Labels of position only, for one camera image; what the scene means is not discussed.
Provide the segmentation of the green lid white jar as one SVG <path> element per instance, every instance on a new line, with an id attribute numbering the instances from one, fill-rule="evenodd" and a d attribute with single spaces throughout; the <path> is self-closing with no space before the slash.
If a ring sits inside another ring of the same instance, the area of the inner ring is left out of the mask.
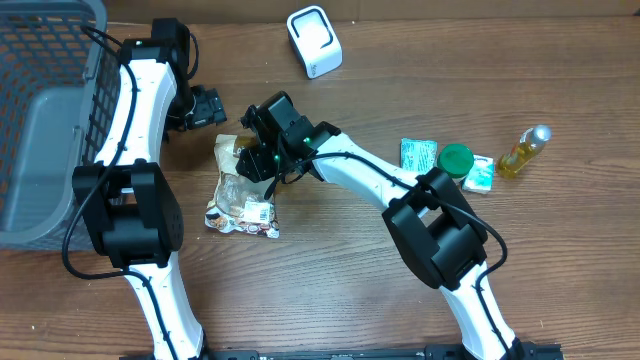
<path id="1" fill-rule="evenodd" d="M 474 165 L 474 154 L 463 144 L 445 146 L 436 159 L 436 166 L 456 183 L 462 182 Z"/>

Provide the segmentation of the teal wet wipes pack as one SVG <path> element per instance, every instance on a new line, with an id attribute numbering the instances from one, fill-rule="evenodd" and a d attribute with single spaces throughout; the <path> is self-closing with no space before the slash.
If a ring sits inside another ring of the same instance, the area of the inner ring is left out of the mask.
<path id="1" fill-rule="evenodd" d="M 400 148 L 403 169 L 425 174 L 435 166 L 438 149 L 436 141 L 403 138 Z"/>

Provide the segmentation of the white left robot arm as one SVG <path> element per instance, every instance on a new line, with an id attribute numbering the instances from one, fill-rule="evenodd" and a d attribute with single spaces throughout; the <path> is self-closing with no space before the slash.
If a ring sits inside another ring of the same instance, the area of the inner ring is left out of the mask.
<path id="1" fill-rule="evenodd" d="M 123 277 L 135 292 L 154 342 L 151 358 L 205 359 L 205 331 L 180 273 L 184 220 L 159 156 L 169 132 L 222 123 L 225 110 L 216 90 L 189 83 L 199 49 L 179 20 L 158 18 L 149 37 L 124 41 L 92 27 L 83 31 L 114 58 L 120 84 L 104 144 L 92 164 L 72 175 L 79 208 L 63 240 L 63 264 L 90 279 L 69 254 L 71 235 L 83 223 L 95 251 L 114 268 L 103 278 Z"/>

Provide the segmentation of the small teal tissue pack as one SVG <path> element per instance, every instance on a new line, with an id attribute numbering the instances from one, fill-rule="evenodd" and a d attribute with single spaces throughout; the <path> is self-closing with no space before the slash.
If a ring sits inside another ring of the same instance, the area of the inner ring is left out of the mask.
<path id="1" fill-rule="evenodd" d="M 475 155 L 474 164 L 462 182 L 462 189 L 473 193 L 488 194 L 492 190 L 494 171 L 493 158 Z"/>

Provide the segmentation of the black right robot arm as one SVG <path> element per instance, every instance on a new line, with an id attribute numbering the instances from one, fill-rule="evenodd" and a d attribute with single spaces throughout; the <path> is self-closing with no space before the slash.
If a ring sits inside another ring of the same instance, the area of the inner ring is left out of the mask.
<path id="1" fill-rule="evenodd" d="M 484 245 L 497 232 L 480 219 L 444 171 L 404 170 L 367 152 L 338 127 L 312 124 L 280 91 L 251 105 L 240 122 L 255 145 L 241 151 L 237 172 L 268 182 L 270 199 L 280 183 L 309 174 L 338 185 L 376 207 L 409 270 L 439 290 L 475 359 L 518 359 L 521 343 L 503 319 L 491 290 Z"/>

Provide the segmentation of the yellow dish soap bottle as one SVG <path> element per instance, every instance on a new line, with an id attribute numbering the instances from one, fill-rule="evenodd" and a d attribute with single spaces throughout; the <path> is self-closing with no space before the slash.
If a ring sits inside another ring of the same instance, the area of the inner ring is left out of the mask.
<path id="1" fill-rule="evenodd" d="M 515 178 L 529 161 L 542 152 L 551 138 L 552 130 L 548 125 L 527 129 L 511 151 L 499 158 L 497 173 L 504 178 Z"/>

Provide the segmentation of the brown nut snack bag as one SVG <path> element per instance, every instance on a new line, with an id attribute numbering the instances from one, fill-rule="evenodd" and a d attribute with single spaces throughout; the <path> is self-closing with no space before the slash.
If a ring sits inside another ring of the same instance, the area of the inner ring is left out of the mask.
<path id="1" fill-rule="evenodd" d="M 219 134 L 214 155 L 219 170 L 212 199 L 207 204 L 204 223 L 220 233 L 242 232 L 276 239 L 280 236 L 274 199 L 264 199 L 269 181 L 251 182 L 236 166 L 240 152 L 255 143 L 253 138 Z"/>

